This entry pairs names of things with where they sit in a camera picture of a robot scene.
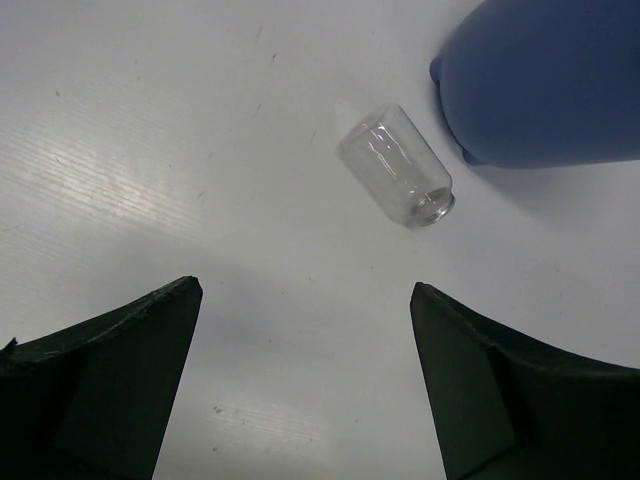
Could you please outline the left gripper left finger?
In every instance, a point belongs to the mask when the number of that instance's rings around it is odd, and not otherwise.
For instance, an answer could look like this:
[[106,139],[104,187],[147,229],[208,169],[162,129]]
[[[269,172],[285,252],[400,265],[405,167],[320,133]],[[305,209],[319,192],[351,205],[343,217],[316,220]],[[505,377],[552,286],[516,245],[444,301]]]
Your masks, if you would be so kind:
[[1,350],[4,479],[150,479],[203,291],[181,277]]

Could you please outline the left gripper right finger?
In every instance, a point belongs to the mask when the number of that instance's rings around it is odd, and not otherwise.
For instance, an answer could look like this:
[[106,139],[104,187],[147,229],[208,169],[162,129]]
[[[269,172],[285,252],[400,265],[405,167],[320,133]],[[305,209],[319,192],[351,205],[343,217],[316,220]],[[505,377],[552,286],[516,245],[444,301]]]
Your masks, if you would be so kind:
[[450,479],[635,479],[639,372],[564,351],[419,283],[414,338]]

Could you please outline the clear bottle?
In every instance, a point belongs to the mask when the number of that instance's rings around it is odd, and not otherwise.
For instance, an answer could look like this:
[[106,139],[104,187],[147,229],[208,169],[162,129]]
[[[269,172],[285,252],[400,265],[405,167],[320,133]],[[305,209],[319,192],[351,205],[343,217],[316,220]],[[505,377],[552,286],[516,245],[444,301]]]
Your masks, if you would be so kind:
[[455,205],[451,175],[398,104],[364,117],[340,141],[338,155],[383,213],[403,227],[432,225]]

